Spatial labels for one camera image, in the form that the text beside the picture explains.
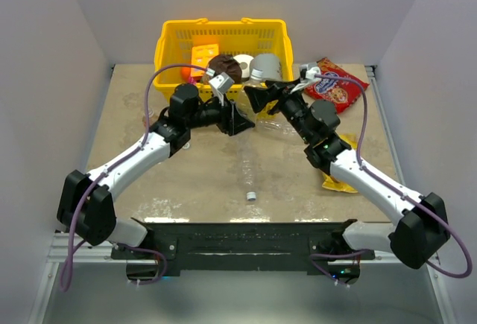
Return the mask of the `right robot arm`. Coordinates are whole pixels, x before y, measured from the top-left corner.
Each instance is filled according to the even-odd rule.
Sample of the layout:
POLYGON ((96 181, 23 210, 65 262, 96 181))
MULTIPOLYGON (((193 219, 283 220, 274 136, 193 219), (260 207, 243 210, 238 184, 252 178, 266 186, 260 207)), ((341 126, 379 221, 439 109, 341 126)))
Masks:
POLYGON ((444 201, 435 193, 426 196, 394 181, 371 164, 336 132, 341 123, 335 105, 327 100, 307 104, 294 90, 295 82, 268 88, 246 86, 244 92, 255 113, 273 104, 306 144, 304 150, 314 168, 351 185, 377 206, 391 222, 389 232, 349 225, 332 240, 332 251, 348 259, 358 250, 392 252, 404 265, 421 268, 450 238, 444 201))

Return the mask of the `orange tea bottle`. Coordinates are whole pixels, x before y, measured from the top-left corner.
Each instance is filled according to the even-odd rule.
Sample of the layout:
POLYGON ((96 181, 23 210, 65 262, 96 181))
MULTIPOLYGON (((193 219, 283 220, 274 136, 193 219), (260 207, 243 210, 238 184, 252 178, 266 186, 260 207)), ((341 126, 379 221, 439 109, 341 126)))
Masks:
POLYGON ((148 114, 142 116, 142 122, 144 125, 146 125, 146 121, 149 122, 149 124, 152 124, 155 119, 155 112, 154 109, 148 108, 148 114))

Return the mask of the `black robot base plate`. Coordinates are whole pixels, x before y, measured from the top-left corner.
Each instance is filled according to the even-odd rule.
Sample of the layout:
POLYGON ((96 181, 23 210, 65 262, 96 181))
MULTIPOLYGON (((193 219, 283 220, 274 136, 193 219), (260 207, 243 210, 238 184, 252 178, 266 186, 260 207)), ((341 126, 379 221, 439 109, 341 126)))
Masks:
POLYGON ((138 252, 117 247, 114 260, 128 262, 129 279, 151 279, 157 269, 167 276, 186 270, 284 271, 320 275, 352 283, 359 262, 375 254, 358 254, 342 239, 352 224, 293 223, 149 223, 138 252))

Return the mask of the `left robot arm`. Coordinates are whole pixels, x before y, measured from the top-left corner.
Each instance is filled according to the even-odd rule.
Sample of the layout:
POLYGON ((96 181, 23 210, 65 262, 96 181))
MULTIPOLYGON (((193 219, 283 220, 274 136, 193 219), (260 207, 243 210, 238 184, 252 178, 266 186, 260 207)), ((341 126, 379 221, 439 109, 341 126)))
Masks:
POLYGON ((137 258, 149 257, 154 240, 148 229, 137 220, 119 220, 114 202, 141 175, 189 142, 193 129, 210 125, 235 136, 254 123, 226 96, 201 101, 196 86, 177 86, 146 137, 101 167, 86 174, 73 171, 66 177, 57 219, 93 246, 104 241, 126 244, 137 258))

